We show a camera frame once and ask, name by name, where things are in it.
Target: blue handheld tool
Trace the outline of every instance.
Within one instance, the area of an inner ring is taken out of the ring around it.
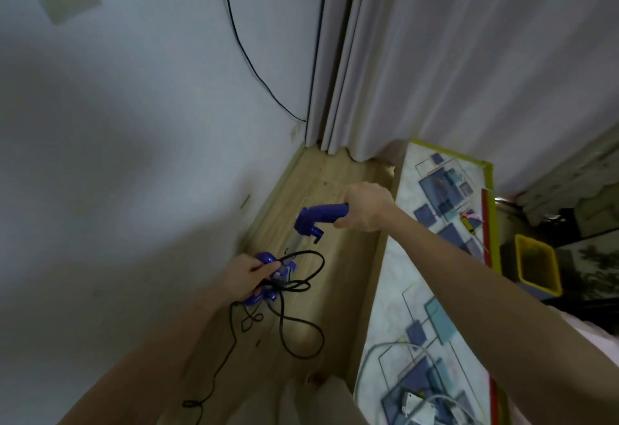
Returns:
[[[334,223],[336,219],[348,215],[348,211],[348,203],[316,205],[310,206],[309,208],[303,207],[295,221],[295,231],[290,235],[283,254],[286,255],[295,252],[303,236],[313,236],[315,238],[314,244],[318,243],[324,231],[317,228],[315,224]],[[269,252],[259,252],[255,257],[264,265],[278,260],[277,257]],[[295,264],[293,260],[287,260],[279,269],[273,272],[270,278],[271,280],[287,282],[290,280],[290,274],[294,272],[296,268],[297,264]],[[270,289],[268,286],[260,286],[259,292],[257,294],[252,294],[243,303],[247,306],[251,306],[264,298],[275,301],[277,298],[277,291]]]

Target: person's right arm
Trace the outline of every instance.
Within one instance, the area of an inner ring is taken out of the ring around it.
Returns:
[[[491,376],[534,424],[619,423],[619,368],[510,280],[432,233],[363,182],[338,228],[386,231],[406,251]]]

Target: black cord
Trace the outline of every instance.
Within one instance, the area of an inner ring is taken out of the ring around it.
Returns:
[[[254,74],[256,75],[256,77],[258,78],[258,80],[262,83],[262,85],[267,89],[267,91],[269,92],[269,94],[271,94],[271,97],[275,100],[275,102],[277,102],[280,107],[282,109],[284,109],[286,112],[288,112],[288,114],[294,118],[296,118],[299,122],[307,122],[307,120],[304,120],[302,118],[299,118],[298,116],[296,116],[295,114],[293,114],[292,112],[290,112],[290,110],[288,110],[281,102],[279,102],[279,100],[275,97],[275,95],[273,94],[273,92],[271,91],[270,87],[267,86],[267,84],[264,82],[264,80],[260,77],[260,75],[258,74],[258,72],[256,71],[256,69],[254,68],[254,65],[252,64],[249,56],[247,55],[247,52],[245,52],[245,49],[243,48],[243,44],[241,43],[241,39],[238,37],[238,32],[236,31],[236,25],[234,23],[234,17],[232,16],[232,8],[230,6],[230,0],[226,0],[226,3],[228,4],[228,14],[230,15],[230,22],[232,24],[232,30],[234,31],[234,36],[236,38],[236,43],[238,44],[238,46],[241,48],[241,51],[243,52],[243,56],[245,57],[245,60],[247,60],[247,63],[250,64],[250,68],[251,70],[254,72]]]
[[[297,252],[291,252],[290,254],[286,254],[285,256],[283,256],[281,259],[279,259],[279,261],[281,263],[283,263],[284,261],[288,260],[288,259],[292,259],[298,255],[303,255],[303,254],[314,254],[317,255],[318,257],[321,258],[321,264],[320,267],[318,267],[318,269],[316,269],[314,272],[312,272],[312,274],[310,274],[310,276],[308,276],[305,279],[302,280],[289,280],[286,282],[279,282],[276,280],[263,280],[262,282],[260,282],[259,286],[268,286],[270,289],[272,289],[273,291],[277,291],[278,295],[279,295],[279,299],[280,299],[280,311],[276,311],[274,309],[274,307],[267,302],[267,307],[269,308],[269,310],[275,314],[278,318],[279,318],[279,338],[280,341],[282,342],[282,346],[284,348],[285,351],[287,351],[291,356],[293,356],[294,358],[297,358],[299,360],[309,360],[311,358],[315,358],[316,356],[320,355],[320,352],[322,351],[323,347],[324,347],[324,332],[322,332],[322,329],[314,324],[313,322],[310,322],[308,320],[305,319],[299,319],[298,317],[290,317],[290,316],[286,316],[284,314],[284,300],[283,300],[283,293],[284,292],[289,292],[289,293],[303,293],[307,290],[309,290],[311,288],[311,284],[310,284],[310,280],[312,278],[314,278],[316,275],[318,275],[320,273],[320,271],[322,270],[322,268],[324,267],[324,257],[323,255],[316,251],[316,250],[300,250]],[[200,423],[200,421],[202,420],[202,415],[204,414],[204,403],[209,400],[211,398],[211,396],[213,396],[214,392],[215,392],[215,379],[217,378],[217,375],[219,374],[219,372],[222,370],[222,368],[225,366],[226,362],[228,361],[228,359],[230,358],[230,355],[232,355],[233,350],[236,347],[236,333],[234,331],[234,323],[232,322],[232,310],[234,310],[235,306],[242,304],[239,302],[234,302],[232,304],[230,304],[230,308],[228,310],[228,322],[230,323],[230,331],[232,332],[232,338],[233,338],[233,343],[232,343],[232,347],[230,347],[230,349],[228,350],[228,353],[226,354],[226,356],[224,357],[223,361],[221,362],[221,364],[219,365],[219,367],[217,367],[217,369],[215,370],[215,374],[213,375],[213,382],[212,382],[212,387],[211,387],[211,392],[209,392],[209,394],[202,400],[194,400],[194,399],[187,399],[182,401],[182,407],[186,408],[186,409],[193,409],[196,407],[200,407],[200,416],[197,419],[196,425],[198,425]],[[248,330],[251,329],[251,326],[253,326],[254,322],[261,322],[264,319],[264,315],[262,313],[258,313],[256,314],[256,311],[258,311],[259,307],[260,307],[261,303],[258,303],[258,305],[256,306],[256,308],[250,313],[247,310],[247,306],[245,306],[245,304],[243,304],[243,310],[245,311],[246,317],[241,321],[241,331],[243,333],[247,332]],[[286,341],[284,340],[283,337],[283,321],[284,319],[289,320],[289,321],[294,321],[294,322],[300,322],[302,324],[306,324],[309,326],[312,326],[314,329],[316,329],[318,331],[318,333],[321,336],[321,344],[320,347],[318,348],[318,350],[316,352],[314,352],[311,355],[299,355],[297,353],[294,353],[293,351],[290,350],[290,348],[288,347],[288,345],[286,344]],[[251,320],[250,326],[245,328],[243,326],[244,322],[247,320]]]

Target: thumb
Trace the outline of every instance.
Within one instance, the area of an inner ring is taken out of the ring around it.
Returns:
[[[351,224],[352,224],[352,222],[350,221],[350,217],[349,216],[343,216],[342,218],[336,219],[336,221],[333,223],[333,227],[335,227],[337,229],[341,229],[341,228],[350,227]]]
[[[258,270],[256,270],[256,277],[259,279],[268,278],[273,272],[275,272],[275,270],[277,270],[281,266],[282,263],[278,260],[268,263],[267,265],[263,265]]]

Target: table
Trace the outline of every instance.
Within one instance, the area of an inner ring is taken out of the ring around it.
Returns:
[[[399,180],[394,185],[396,202],[406,213],[481,262],[492,265],[494,260],[498,266],[496,231],[492,231],[496,214],[489,163],[421,142],[409,143]],[[462,212],[472,215],[468,220],[476,227],[476,236],[460,221]],[[408,346],[385,346],[373,351],[357,385],[359,406],[367,421],[371,425],[405,423],[400,410],[401,397],[404,390],[412,390],[426,397],[447,393],[478,420],[496,423],[495,391],[488,372],[451,323],[404,249],[386,236],[383,247],[377,253],[374,281],[370,280],[357,344],[362,345],[365,357],[377,343],[410,341],[425,347],[436,364],[424,352]],[[349,372],[355,377],[360,359],[361,355],[353,352]],[[437,373],[445,383],[445,390]],[[437,422],[452,421],[445,404],[437,403]]]

